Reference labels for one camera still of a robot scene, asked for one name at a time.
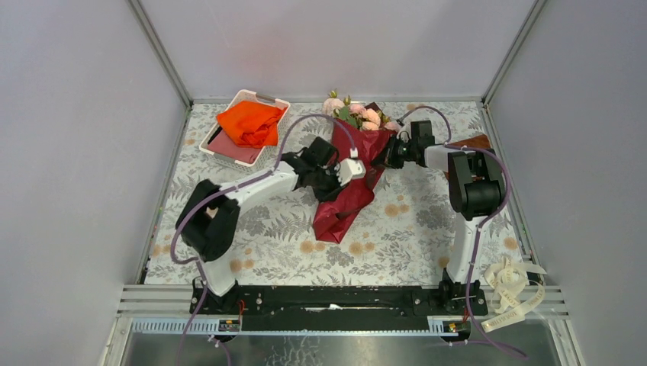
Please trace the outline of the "dark red wrapping paper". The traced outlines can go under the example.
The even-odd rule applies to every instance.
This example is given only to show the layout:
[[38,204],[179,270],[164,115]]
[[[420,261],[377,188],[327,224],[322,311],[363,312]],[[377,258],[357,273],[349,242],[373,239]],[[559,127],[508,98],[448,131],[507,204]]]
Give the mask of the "dark red wrapping paper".
[[340,122],[333,128],[331,143],[340,153],[340,159],[349,157],[349,150],[355,146],[359,160],[366,168],[363,178],[352,180],[335,201],[320,203],[314,215],[312,227],[319,241],[341,243],[359,212],[375,199],[374,188],[382,177],[384,169],[375,167],[372,161],[387,146],[389,139],[396,135],[392,130],[362,130],[359,123],[349,122],[350,114],[339,112]]

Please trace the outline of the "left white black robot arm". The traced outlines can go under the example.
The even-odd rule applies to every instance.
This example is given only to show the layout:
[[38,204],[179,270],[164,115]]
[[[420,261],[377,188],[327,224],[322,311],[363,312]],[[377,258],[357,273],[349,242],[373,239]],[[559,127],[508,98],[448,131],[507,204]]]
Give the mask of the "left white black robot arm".
[[283,152],[270,169],[233,182],[216,185],[200,181],[175,224],[175,239],[192,248],[207,302],[218,313],[228,313],[237,302],[237,280],[230,268],[230,248],[239,219],[270,198],[299,188],[311,188],[319,202],[334,201],[355,178],[365,173],[356,149],[346,159],[318,137],[297,152]]

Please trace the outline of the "cream printed ribbon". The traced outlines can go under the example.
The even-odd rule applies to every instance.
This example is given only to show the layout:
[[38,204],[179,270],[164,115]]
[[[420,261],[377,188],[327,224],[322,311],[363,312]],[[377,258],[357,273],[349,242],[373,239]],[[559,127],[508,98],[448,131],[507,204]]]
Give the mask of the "cream printed ribbon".
[[484,273],[484,279],[494,291],[495,317],[481,323],[485,332],[504,328],[525,320],[526,314],[533,312],[546,295],[546,289],[536,282],[537,290],[530,299],[522,301],[520,295],[530,285],[528,273],[546,275],[539,265],[516,263],[504,256],[502,262],[494,263]]

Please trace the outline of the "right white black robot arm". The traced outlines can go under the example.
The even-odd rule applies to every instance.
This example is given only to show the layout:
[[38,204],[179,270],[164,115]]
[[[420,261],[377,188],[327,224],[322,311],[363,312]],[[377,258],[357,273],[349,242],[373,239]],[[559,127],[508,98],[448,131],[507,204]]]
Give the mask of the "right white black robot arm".
[[407,137],[391,137],[372,165],[401,169],[405,162],[414,162],[448,175],[454,252],[443,272],[448,287],[439,291],[437,302],[445,313],[456,314],[467,305],[468,295],[455,284],[469,286],[478,280],[474,268],[481,231],[509,200],[504,167],[493,149],[437,143],[430,120],[414,121],[403,132]]

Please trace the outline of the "pink fake flower bunch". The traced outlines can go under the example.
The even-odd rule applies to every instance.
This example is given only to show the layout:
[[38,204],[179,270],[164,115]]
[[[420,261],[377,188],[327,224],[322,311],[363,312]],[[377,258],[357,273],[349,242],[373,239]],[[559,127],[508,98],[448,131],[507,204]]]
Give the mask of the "pink fake flower bunch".
[[376,103],[362,104],[349,95],[341,98],[336,90],[329,92],[322,112],[363,131],[389,130],[399,132],[401,126],[391,119]]

